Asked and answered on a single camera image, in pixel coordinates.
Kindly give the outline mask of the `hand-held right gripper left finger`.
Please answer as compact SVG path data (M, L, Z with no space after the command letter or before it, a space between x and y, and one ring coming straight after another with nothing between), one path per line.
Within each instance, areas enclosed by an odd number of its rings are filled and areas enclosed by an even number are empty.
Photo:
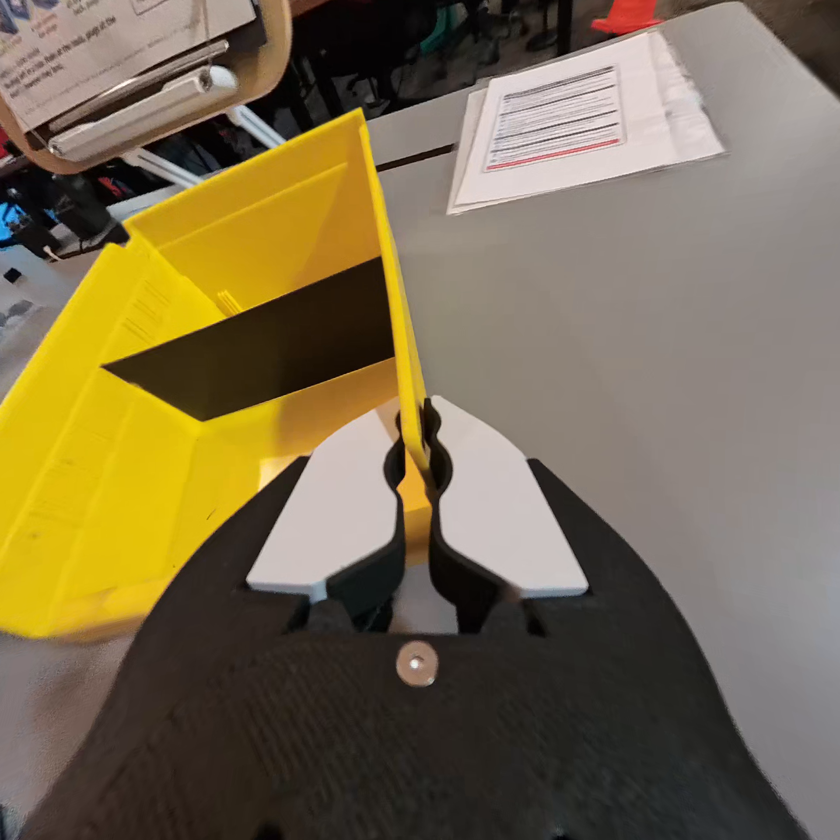
M405 568L405 454L396 406L355 418L316 447L246 576L257 592L311 604L380 604Z

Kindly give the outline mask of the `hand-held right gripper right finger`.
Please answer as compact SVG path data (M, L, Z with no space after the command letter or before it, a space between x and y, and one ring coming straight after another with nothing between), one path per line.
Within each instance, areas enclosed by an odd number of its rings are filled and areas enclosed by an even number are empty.
M440 395L430 406L451 465L437 499L444 548L519 599L586 593L588 581L522 451Z

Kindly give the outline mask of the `yellow plastic bin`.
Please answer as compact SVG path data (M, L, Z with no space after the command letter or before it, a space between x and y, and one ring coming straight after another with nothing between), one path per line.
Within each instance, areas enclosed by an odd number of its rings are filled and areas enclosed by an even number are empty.
M360 111L130 218L2 401L1 627L93 636L146 617L275 470L398 398L427 467L426 397ZM394 355L200 422L102 369L382 258Z

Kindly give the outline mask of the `grey desk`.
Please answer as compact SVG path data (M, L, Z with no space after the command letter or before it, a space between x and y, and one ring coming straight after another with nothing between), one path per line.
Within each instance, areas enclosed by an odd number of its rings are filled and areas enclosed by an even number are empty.
M661 30L725 154L449 216L469 94L367 122L426 390L425 469L380 405L402 581L251 590L313 450L276 469L22 838L838 838L838 99L743 5ZM432 396L526 456L586 593L444 548Z

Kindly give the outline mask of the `black bin divider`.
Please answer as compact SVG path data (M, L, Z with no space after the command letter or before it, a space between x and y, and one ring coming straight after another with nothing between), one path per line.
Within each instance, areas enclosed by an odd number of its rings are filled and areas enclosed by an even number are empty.
M101 367L205 422L393 355L377 257Z

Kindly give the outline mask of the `black charging dock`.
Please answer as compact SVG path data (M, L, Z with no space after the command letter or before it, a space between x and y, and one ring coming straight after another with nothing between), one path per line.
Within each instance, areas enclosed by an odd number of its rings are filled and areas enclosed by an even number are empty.
M62 241L50 229L50 240L36 249L37 257L56 263L130 241L125 227L110 214L84 175L53 174L50 180L49 197L57 220L54 226L65 228L71 237Z

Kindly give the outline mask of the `printed sheets in clear sleeve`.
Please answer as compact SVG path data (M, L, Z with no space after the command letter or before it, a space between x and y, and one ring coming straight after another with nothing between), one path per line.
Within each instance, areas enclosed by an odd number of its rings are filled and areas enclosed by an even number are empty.
M652 28L470 93L446 213L725 152L678 52Z

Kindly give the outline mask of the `wooden clipboard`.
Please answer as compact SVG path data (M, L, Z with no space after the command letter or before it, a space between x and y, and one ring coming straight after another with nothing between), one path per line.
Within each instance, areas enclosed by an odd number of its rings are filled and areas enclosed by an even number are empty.
M2 101L2 129L29 161L75 174L266 95L291 54L288 2L254 2L256 20L153 66L26 133Z

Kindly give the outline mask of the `orange traffic cone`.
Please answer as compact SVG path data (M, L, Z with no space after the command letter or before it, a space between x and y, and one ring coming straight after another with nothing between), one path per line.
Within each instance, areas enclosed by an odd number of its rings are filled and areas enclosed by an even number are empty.
M614 1L608 14L591 21L591 29L610 37L621 37L661 25L656 17L657 1Z

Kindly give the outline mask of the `printed clipboard paper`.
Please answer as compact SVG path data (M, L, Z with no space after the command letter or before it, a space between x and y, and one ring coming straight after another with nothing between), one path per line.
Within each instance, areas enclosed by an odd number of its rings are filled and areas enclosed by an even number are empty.
M2 101L38 129L256 16L250 1L2 1Z

